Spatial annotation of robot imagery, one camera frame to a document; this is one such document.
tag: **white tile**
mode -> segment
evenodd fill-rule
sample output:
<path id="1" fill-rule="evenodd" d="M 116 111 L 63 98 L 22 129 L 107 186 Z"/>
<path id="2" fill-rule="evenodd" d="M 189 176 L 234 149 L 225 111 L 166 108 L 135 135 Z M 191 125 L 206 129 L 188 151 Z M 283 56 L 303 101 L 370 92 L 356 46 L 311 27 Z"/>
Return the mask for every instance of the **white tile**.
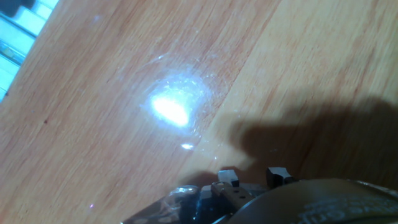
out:
<path id="1" fill-rule="evenodd" d="M 35 42 L 33 37 L 19 30 L 3 18 L 0 18 L 0 30 L 0 39 L 25 56 Z"/>
<path id="2" fill-rule="evenodd" d="M 4 69 L 0 68 L 0 88 L 3 90 L 8 90 L 14 80 L 14 75 L 6 72 Z"/>
<path id="3" fill-rule="evenodd" d="M 29 11 L 24 6 L 21 6 L 18 9 L 17 14 L 14 17 L 8 19 L 25 30 L 28 30 L 35 36 L 39 35 L 46 22 L 45 19 Z"/>
<path id="4" fill-rule="evenodd" d="M 0 55 L 0 69 L 3 69 L 7 73 L 16 76 L 19 70 L 19 66 Z"/>
<path id="5" fill-rule="evenodd" d="M 39 0 L 39 1 L 51 9 L 54 9 L 58 3 L 58 0 Z"/>
<path id="6" fill-rule="evenodd" d="M 7 91 L 3 90 L 2 88 L 0 88 L 0 102 L 2 101 L 2 99 L 5 97 Z"/>
<path id="7" fill-rule="evenodd" d="M 39 1 L 35 2 L 31 11 L 45 20 L 49 19 L 52 12 L 52 10 L 49 7 L 43 5 Z"/>

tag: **light blue object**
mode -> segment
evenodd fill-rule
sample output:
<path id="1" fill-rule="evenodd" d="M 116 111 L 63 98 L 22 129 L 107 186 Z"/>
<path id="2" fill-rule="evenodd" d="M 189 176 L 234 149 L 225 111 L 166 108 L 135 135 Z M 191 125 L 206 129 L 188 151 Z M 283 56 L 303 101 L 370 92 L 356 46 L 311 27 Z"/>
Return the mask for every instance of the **light blue object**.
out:
<path id="1" fill-rule="evenodd" d="M 38 0 L 32 9 L 21 6 L 13 18 L 0 13 L 0 102 L 57 3 Z"/>

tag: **wooden floor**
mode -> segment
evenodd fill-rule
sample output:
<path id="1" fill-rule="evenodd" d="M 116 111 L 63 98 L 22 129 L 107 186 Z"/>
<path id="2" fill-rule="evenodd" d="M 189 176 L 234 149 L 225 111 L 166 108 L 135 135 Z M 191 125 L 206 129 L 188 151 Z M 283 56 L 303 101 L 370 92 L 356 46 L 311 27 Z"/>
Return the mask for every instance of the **wooden floor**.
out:
<path id="1" fill-rule="evenodd" d="M 119 223 L 223 167 L 398 189 L 398 1 L 61 0 L 0 105 L 0 223 Z"/>

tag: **wood grain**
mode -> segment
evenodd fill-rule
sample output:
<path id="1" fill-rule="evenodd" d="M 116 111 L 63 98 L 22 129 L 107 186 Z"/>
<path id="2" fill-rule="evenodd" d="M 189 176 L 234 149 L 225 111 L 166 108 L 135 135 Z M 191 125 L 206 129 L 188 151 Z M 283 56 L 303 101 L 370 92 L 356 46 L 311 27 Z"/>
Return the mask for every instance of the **wood grain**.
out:
<path id="1" fill-rule="evenodd" d="M 60 1 L 0 105 L 0 223 L 118 223 L 228 166 L 250 182 L 286 166 L 396 189 L 397 12 Z M 146 108 L 180 74 L 209 91 L 183 135 Z"/>

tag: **metal object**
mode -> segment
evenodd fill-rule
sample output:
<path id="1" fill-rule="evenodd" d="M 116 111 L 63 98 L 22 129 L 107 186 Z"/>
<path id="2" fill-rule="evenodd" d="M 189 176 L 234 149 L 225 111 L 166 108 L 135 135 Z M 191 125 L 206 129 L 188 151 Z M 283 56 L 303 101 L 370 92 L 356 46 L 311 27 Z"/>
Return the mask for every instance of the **metal object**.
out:
<path id="1" fill-rule="evenodd" d="M 267 185 L 271 189 L 291 184 L 296 180 L 287 172 L 285 167 L 269 167 L 267 169 Z"/>
<path id="2" fill-rule="evenodd" d="M 152 208 L 152 214 L 145 213 L 146 208 L 123 223 L 398 222 L 398 193 L 394 190 L 340 179 L 298 181 L 283 167 L 270 167 L 266 174 L 270 190 L 257 184 L 239 183 L 233 170 L 222 170 L 218 173 L 219 181 L 195 191 L 195 197 L 181 190 L 192 189 L 192 186 L 178 188 L 170 193 L 169 196 L 180 193 L 172 197 L 179 198 L 171 206 L 175 207 L 176 202 L 179 202 L 178 209 L 164 212 L 159 205 L 172 203 L 163 199 L 157 202 L 158 208 Z"/>
<path id="3" fill-rule="evenodd" d="M 227 182 L 232 187 L 239 187 L 239 179 L 233 170 L 221 170 L 218 172 L 218 181 Z"/>

